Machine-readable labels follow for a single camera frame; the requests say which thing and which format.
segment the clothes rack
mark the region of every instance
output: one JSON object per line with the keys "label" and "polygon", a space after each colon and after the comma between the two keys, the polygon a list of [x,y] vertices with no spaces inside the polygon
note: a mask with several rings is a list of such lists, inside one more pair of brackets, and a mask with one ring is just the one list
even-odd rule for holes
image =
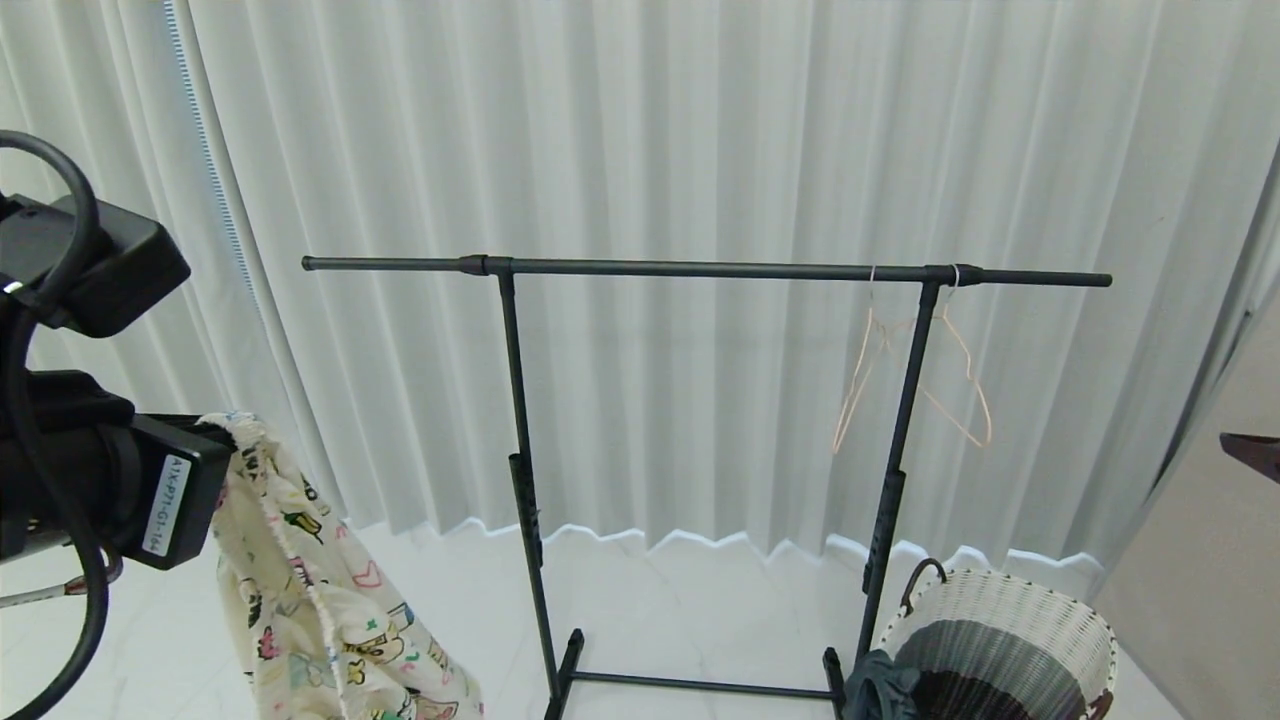
{"label": "clothes rack", "polygon": [[502,299],[502,318],[506,331],[507,363],[511,375],[512,407],[516,415],[517,452],[508,457],[511,479],[516,496],[516,509],[520,519],[521,538],[525,547],[525,561],[529,568],[529,583],[534,596],[534,612],[538,620],[538,634],[541,642],[543,665],[547,673],[549,700],[545,720],[561,720],[564,715],[570,689],[575,682],[614,683],[645,685],[657,688],[695,689],[707,692],[740,693],[769,697],[790,697],[829,702],[835,716],[840,720],[845,703],[845,676],[836,650],[828,647],[822,656],[827,676],[827,689],[777,688],[737,683],[717,683],[708,680],[687,680],[676,678],[650,678],[640,675],[621,675],[613,673],[594,673],[579,670],[579,659],[586,642],[582,630],[570,634],[568,644],[559,662],[556,661],[556,646],[552,639],[550,620],[547,611],[547,594],[543,589],[543,541],[538,527],[538,500],[534,482],[534,464],[529,439],[529,410],[525,401],[525,373],[520,355],[520,331],[516,318],[516,275],[626,275],[626,277],[667,277],[667,278],[754,278],[754,279],[792,279],[792,281],[854,281],[867,282],[874,278],[884,283],[918,283],[920,297],[911,336],[911,348],[906,360],[906,377],[897,406],[893,437],[890,442],[884,482],[881,487],[879,509],[867,565],[863,568],[863,593],[867,605],[863,611],[861,632],[858,638],[858,655],[861,657],[870,650],[876,630],[876,614],[884,589],[884,574],[888,570],[890,548],[897,527],[906,473],[902,471],[902,451],[906,447],[906,432],[911,420],[911,409],[920,380],[920,368],[924,363],[925,343],[929,327],[938,302],[942,286],[966,287],[974,284],[1029,284],[1065,287],[1107,287],[1111,275],[1098,273],[1056,273],[1039,270],[988,270],[975,265],[813,265],[813,264],[764,264],[764,263],[669,263],[650,260],[541,260],[492,255],[467,255],[463,258],[314,258],[302,259],[305,270],[402,270],[402,272],[457,272],[468,275],[493,275],[498,278],[498,292]]}

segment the yellow patterned cloth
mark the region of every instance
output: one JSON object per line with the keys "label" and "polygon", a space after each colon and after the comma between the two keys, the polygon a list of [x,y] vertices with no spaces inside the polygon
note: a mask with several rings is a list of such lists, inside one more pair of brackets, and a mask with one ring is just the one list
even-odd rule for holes
{"label": "yellow patterned cloth", "polygon": [[431,637],[271,432],[218,414],[238,452],[214,512],[218,580],[261,720],[475,720],[475,679]]}

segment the dark brown basket bottom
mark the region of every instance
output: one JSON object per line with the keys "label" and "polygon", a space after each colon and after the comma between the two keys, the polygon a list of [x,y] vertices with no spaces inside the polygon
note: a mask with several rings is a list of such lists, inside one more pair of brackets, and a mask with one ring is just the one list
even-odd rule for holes
{"label": "dark brown basket bottom", "polygon": [[957,673],[923,673],[911,697],[920,720],[1057,720],[1032,717],[1009,694]]}

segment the brown basket handle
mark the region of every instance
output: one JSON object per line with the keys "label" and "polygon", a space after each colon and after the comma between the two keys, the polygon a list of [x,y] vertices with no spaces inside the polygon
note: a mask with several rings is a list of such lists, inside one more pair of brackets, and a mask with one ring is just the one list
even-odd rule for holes
{"label": "brown basket handle", "polygon": [[1116,696],[1111,694],[1111,691],[1102,691],[1098,700],[1089,703],[1089,720],[1102,720],[1111,711],[1111,703],[1115,701]]}
{"label": "brown basket handle", "polygon": [[911,607],[911,593],[915,592],[915,582],[920,579],[920,574],[924,573],[924,569],[929,566],[937,569],[938,578],[943,583],[947,582],[947,570],[946,568],[942,566],[941,562],[938,562],[932,557],[925,557],[924,560],[922,560],[920,564],[915,566],[915,570],[911,571],[911,579],[906,582],[906,589],[902,591],[902,607],[906,609],[906,612],[902,614],[904,618],[906,618],[911,612],[915,612],[915,609]]}

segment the woven basket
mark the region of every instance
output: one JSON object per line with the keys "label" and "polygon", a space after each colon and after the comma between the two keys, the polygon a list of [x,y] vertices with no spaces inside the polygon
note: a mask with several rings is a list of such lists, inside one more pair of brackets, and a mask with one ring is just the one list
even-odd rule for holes
{"label": "woven basket", "polygon": [[[916,589],[922,573],[938,579]],[[928,559],[877,650],[922,671],[922,720],[1101,720],[1116,683],[1116,638],[1089,606],[989,570]]]}

